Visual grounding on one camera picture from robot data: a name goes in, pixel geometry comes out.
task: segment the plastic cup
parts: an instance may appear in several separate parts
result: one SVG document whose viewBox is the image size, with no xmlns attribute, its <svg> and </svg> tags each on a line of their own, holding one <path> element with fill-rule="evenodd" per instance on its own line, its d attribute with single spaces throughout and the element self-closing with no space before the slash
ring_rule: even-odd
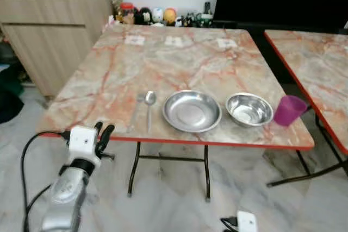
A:
<svg viewBox="0 0 348 232">
<path fill-rule="evenodd" d="M 279 102 L 274 115 L 276 123 L 289 126 L 307 110 L 307 103 L 296 96 L 286 95 Z"/>
</svg>

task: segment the marble table top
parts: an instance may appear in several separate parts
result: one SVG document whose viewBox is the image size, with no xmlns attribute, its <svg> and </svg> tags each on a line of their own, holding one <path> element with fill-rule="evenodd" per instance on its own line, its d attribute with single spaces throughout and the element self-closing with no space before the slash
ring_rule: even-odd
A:
<svg viewBox="0 0 348 232">
<path fill-rule="evenodd" d="M 165 121 L 164 101 L 187 89 L 207 93 L 219 102 L 222 119 L 217 127 L 191 134 Z M 135 128 L 128 133 L 136 95 L 147 90 L 157 94 L 151 132 L 147 133 L 147 106 L 142 104 Z M 103 121 L 115 125 L 114 140 L 313 148 L 314 141 L 300 119 L 288 128 L 275 122 L 252 128 L 233 123 L 225 101 L 236 92 L 259 95 L 274 109 L 284 96 L 247 31 L 114 25 L 94 45 L 36 130 L 64 130 Z"/>
<path fill-rule="evenodd" d="M 266 30 L 266 37 L 348 154 L 348 35 Z"/>
</svg>

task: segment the metal spoon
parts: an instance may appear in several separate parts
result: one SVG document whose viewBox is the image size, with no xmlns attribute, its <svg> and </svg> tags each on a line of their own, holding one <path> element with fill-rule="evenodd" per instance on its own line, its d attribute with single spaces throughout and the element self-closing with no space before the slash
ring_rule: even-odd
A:
<svg viewBox="0 0 348 232">
<path fill-rule="evenodd" d="M 150 107 L 156 102 L 156 94 L 154 91 L 147 92 L 145 103 L 147 104 L 147 133 L 151 130 L 151 109 Z"/>
<path fill-rule="evenodd" d="M 134 128 L 134 122 L 136 120 L 136 116 L 138 114 L 138 110 L 139 110 L 139 105 L 145 100 L 145 94 L 143 93 L 139 93 L 137 96 L 136 96 L 136 104 L 135 104 L 135 108 L 134 108 L 134 111 L 133 111 L 133 114 L 132 114 L 132 118 L 130 119 L 130 123 L 128 125 L 128 128 L 127 128 L 127 132 L 131 132 L 131 130 Z"/>
</svg>

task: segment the wooden cabinet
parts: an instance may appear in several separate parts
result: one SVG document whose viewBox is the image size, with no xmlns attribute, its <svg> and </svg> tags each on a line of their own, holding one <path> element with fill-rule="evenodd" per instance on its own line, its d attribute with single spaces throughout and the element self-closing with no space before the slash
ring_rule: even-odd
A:
<svg viewBox="0 0 348 232">
<path fill-rule="evenodd" d="M 0 0 L 0 23 L 45 96 L 56 96 L 102 34 L 110 0 Z"/>
</svg>

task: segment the stainless steel plate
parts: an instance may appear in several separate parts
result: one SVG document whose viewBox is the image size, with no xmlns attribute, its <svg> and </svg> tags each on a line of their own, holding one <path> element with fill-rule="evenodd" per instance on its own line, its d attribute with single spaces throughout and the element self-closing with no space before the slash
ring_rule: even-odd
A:
<svg viewBox="0 0 348 232">
<path fill-rule="evenodd" d="M 189 133 L 214 128 L 221 120 L 221 108 L 210 96 L 197 91 L 178 91 L 164 103 L 163 116 L 173 127 Z"/>
<path fill-rule="evenodd" d="M 235 93 L 226 101 L 226 109 L 235 123 L 244 126 L 262 126 L 273 119 L 271 105 L 252 93 Z"/>
</svg>

